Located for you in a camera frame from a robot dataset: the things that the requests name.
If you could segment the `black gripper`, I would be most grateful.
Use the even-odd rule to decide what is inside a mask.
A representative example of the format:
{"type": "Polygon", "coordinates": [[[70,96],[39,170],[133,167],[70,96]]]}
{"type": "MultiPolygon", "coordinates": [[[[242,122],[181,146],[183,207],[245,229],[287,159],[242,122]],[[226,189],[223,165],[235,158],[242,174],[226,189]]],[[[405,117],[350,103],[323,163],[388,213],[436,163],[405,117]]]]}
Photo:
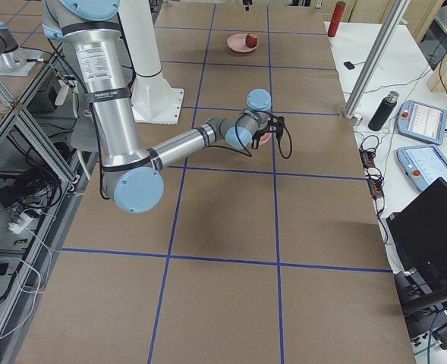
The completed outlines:
{"type": "Polygon", "coordinates": [[[260,147],[259,139],[265,133],[272,133],[272,136],[275,136],[278,144],[280,144],[285,131],[285,118],[282,116],[270,115],[269,118],[264,121],[263,126],[259,127],[252,136],[251,148],[258,149],[260,147]]]}

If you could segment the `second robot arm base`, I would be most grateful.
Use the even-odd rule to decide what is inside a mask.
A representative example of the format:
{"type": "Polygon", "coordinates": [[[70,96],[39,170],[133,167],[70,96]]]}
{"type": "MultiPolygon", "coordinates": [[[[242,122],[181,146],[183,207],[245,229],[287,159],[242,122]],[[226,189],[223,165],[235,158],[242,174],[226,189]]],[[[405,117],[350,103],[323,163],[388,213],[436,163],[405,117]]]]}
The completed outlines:
{"type": "Polygon", "coordinates": [[[0,76],[27,77],[38,55],[21,48],[7,25],[0,21],[0,76]]]}

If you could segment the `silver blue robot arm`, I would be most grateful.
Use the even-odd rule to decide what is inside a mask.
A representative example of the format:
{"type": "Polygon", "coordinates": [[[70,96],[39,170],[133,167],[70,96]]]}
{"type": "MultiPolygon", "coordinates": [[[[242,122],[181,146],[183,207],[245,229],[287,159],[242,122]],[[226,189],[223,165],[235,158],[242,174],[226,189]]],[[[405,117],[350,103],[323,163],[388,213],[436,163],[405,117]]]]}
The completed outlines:
{"type": "Polygon", "coordinates": [[[164,192],[161,170],[220,140],[249,155],[263,136],[287,134],[270,94],[254,89],[236,118],[210,118],[144,149],[137,123],[177,122],[184,96],[163,77],[149,3],[45,1],[42,8],[45,35],[75,51],[100,148],[100,190],[120,209],[154,208],[164,192]]]}

